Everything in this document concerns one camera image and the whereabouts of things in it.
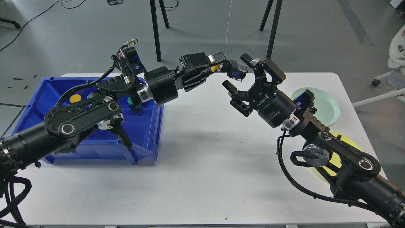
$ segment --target table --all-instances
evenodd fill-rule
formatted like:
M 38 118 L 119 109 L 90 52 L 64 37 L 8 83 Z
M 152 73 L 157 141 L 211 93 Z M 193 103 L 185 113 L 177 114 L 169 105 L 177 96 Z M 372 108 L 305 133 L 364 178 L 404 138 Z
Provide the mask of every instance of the table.
M 256 226 L 384 222 L 372 212 L 314 200 L 295 189 L 275 154 L 280 129 L 272 129 L 256 112 L 246 118 L 236 111 L 221 85 L 226 79 L 224 73 L 213 74 L 188 93 L 179 90 L 179 98 L 165 104 L 156 162 L 141 160 L 137 166 L 127 161 L 42 162 L 39 170 L 30 166 L 20 171 L 19 176 L 29 178 L 33 185 L 19 206 L 26 223 Z M 247 90 L 253 81 L 253 73 L 248 73 L 243 82 L 232 83 Z M 330 93 L 341 109 L 331 131 L 348 136 L 375 156 L 336 74 L 287 73 L 279 85 L 287 95 L 301 87 Z M 304 187 L 330 196 L 329 185 L 320 175 L 290 162 L 289 152 L 300 150 L 303 143 L 300 137 L 285 140 L 287 169 Z

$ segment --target robotic arm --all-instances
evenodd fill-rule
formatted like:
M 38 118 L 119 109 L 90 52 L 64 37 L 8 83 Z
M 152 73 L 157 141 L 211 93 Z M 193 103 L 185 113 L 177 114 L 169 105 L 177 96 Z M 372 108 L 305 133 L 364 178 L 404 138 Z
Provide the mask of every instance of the robotic arm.
M 7 207 L 0 211 L 0 218 L 11 213 L 17 222 L 0 220 L 0 224 L 25 226 L 17 205 L 28 194 L 31 182 L 15 177 L 18 170 L 33 163 L 39 168 L 39 159 L 51 153 L 75 152 L 80 142 L 97 129 L 110 131 L 124 146 L 132 147 L 131 140 L 121 127 L 124 116 L 118 99 L 129 96 L 131 110 L 135 115 L 141 115 L 142 103 L 154 99 L 158 105 L 164 104 L 178 97 L 178 89 L 188 92 L 216 71 L 227 72 L 235 80 L 246 76 L 246 66 L 225 59 L 222 52 L 210 56 L 205 53 L 188 54 L 180 57 L 181 65 L 174 70 L 160 67 L 147 72 L 133 47 L 136 42 L 133 39 L 125 43 L 112 56 L 114 64 L 102 77 L 66 91 L 55 107 L 45 114 L 42 123 L 0 139 L 0 197 L 5 195 L 7 201 Z M 114 68 L 121 70 L 122 74 L 102 81 Z M 145 72 L 146 83 L 137 76 L 142 72 Z M 85 100 L 65 103 L 74 92 L 88 87 L 98 90 Z M 26 186 L 17 197 L 14 195 L 14 183 Z
M 405 227 L 405 194 L 378 174 L 381 166 L 374 157 L 342 141 L 341 136 L 334 137 L 329 128 L 313 116 L 317 111 L 313 106 L 314 94 L 306 90 L 292 101 L 277 88 L 286 75 L 270 59 L 261 61 L 247 54 L 243 54 L 241 59 L 254 71 L 252 87 L 248 91 L 239 91 L 229 81 L 224 81 L 222 85 L 232 98 L 230 104 L 244 116 L 256 110 L 272 128 L 282 126 L 284 134 L 277 142 L 277 154 L 287 179 L 314 198 L 358 206 L 382 216 L 392 227 Z M 270 82 L 265 71 L 271 76 Z M 315 167 L 329 182 L 333 198 L 307 190 L 290 176 L 281 156 L 287 131 L 288 136 L 300 135 L 306 139 L 302 151 L 292 152 L 291 161 L 297 166 Z M 342 167 L 329 162 L 333 153 L 341 158 Z M 304 161 L 298 161 L 297 157 L 303 157 Z M 324 167 L 330 168 L 336 175 L 330 176 Z

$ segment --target light green plate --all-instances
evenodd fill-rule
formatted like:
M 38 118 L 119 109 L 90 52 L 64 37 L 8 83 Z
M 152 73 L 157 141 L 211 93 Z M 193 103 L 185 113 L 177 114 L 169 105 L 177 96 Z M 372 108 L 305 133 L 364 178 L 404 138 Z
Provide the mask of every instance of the light green plate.
M 291 99 L 294 100 L 307 89 L 315 95 L 314 107 L 318 109 L 318 111 L 314 116 L 325 126 L 330 126 L 336 122 L 340 115 L 339 105 L 327 92 L 318 88 L 305 87 L 294 91 L 290 96 Z

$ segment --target plastic storage bin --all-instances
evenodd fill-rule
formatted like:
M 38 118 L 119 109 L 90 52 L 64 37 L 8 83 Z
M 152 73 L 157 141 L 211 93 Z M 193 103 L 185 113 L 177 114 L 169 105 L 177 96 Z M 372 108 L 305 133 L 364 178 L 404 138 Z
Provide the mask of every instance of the plastic storage bin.
M 29 101 L 13 133 L 19 132 L 44 120 L 44 115 L 53 108 L 58 99 L 68 89 L 93 81 L 93 77 L 45 77 L 41 80 Z M 96 88 L 87 88 L 77 92 L 83 99 Z M 114 134 L 97 130 L 77 147 L 75 153 L 58 153 L 46 156 L 43 160 L 54 163 L 58 159 L 127 159 L 136 165 L 138 160 L 152 157 L 157 160 L 163 105 L 153 100 L 145 102 L 142 116 L 134 115 L 129 109 L 128 96 L 119 100 L 122 106 L 124 122 L 122 127 L 133 142 L 128 149 Z

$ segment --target concrete floor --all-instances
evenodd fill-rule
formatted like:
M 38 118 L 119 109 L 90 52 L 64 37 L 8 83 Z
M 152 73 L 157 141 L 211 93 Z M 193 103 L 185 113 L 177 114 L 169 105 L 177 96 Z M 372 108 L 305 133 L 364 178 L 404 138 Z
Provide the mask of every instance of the concrete floor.
M 80 2 L 71 0 L 64 6 Z M 23 26 L 53 3 L 4 0 L 0 1 L 0 15 Z M 0 52 L 0 103 L 11 104 L 0 105 L 0 134 L 10 134 L 42 77 L 103 73 L 111 65 L 111 54 L 132 38 L 139 40 L 136 49 L 148 69 L 163 65 L 173 68 L 184 54 L 225 52 L 230 3 L 180 0 L 175 10 L 167 12 L 170 29 L 164 28 L 158 12 L 162 62 L 156 61 L 148 1 L 124 0 L 116 6 L 109 6 L 106 1 L 86 1 L 75 9 L 64 9 L 57 3 L 30 22 L 17 40 Z M 232 1 L 227 58 L 239 59 L 245 52 L 265 58 L 274 11 L 260 32 L 266 3 Z M 175 1 L 166 0 L 165 4 L 172 6 Z M 285 72 L 334 72 L 340 76 L 351 101 L 360 101 L 393 89 L 388 79 L 378 87 L 371 86 L 371 81 L 390 71 L 388 47 L 404 24 L 405 17 L 389 0 L 284 1 L 272 59 Z M 18 32 L 13 25 L 0 23 L 0 48 Z M 391 98 L 356 111 L 388 179 L 405 189 L 405 104 Z

